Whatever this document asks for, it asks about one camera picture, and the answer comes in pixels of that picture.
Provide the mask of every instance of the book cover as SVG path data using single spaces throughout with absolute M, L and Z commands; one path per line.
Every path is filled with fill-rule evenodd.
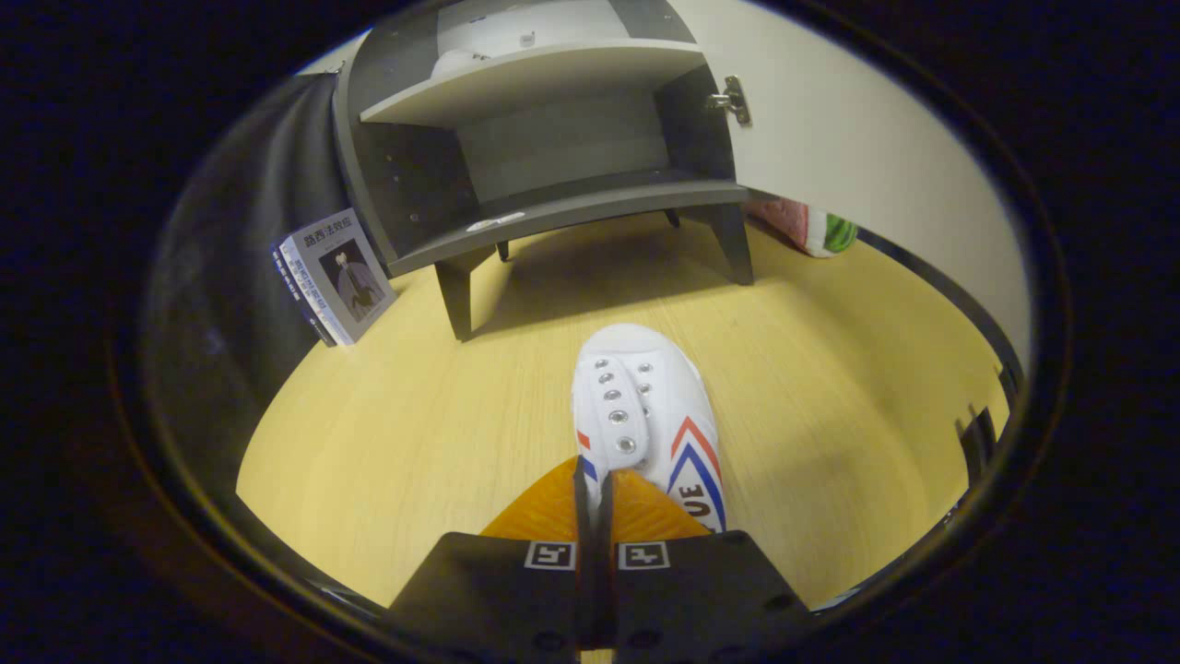
M 335 347 L 336 341 L 333 340 L 332 335 L 328 334 L 328 328 L 323 326 L 323 322 L 320 320 L 320 316 L 317 316 L 315 311 L 312 310 L 312 304 L 308 303 L 307 297 L 303 296 L 302 289 L 295 285 L 295 280 L 291 277 L 291 272 L 289 271 L 287 261 L 283 259 L 282 251 L 278 250 L 277 243 L 270 245 L 270 259 L 274 261 L 275 268 L 278 270 L 278 275 L 283 277 L 283 284 L 287 285 L 287 289 L 290 291 L 291 297 L 295 298 L 295 302 L 300 309 L 300 314 L 302 314 L 303 318 L 307 320 L 308 324 L 310 324 L 312 328 L 315 329 L 315 334 L 320 336 L 320 340 L 323 341 L 323 344 L 326 347 L 328 347 L 329 349 L 332 347 Z
M 356 343 L 396 298 L 352 208 L 296 230 L 281 251 L 340 344 Z

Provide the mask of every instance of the cabinet door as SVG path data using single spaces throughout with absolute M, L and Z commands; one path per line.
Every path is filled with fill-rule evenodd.
M 727 75 L 741 81 L 752 124 L 726 111 L 738 182 L 845 216 L 930 262 L 988 309 L 1028 367 L 1031 303 L 1016 226 L 948 126 L 799 22 L 740 0 L 669 4 L 717 88 Z

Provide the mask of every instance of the wooden floor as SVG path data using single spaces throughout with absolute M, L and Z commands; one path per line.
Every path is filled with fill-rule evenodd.
M 732 528 L 815 606 L 933 526 L 966 489 L 956 420 L 1008 408 L 999 361 L 936 290 L 863 242 L 830 259 L 749 225 L 736 285 L 707 226 L 624 217 L 513 242 L 473 277 L 454 341 L 432 267 L 393 280 L 355 347 L 317 346 L 274 400 L 242 500 L 326 573 L 388 605 L 438 538 L 479 532 L 575 454 L 573 360 L 630 321 L 700 368 Z

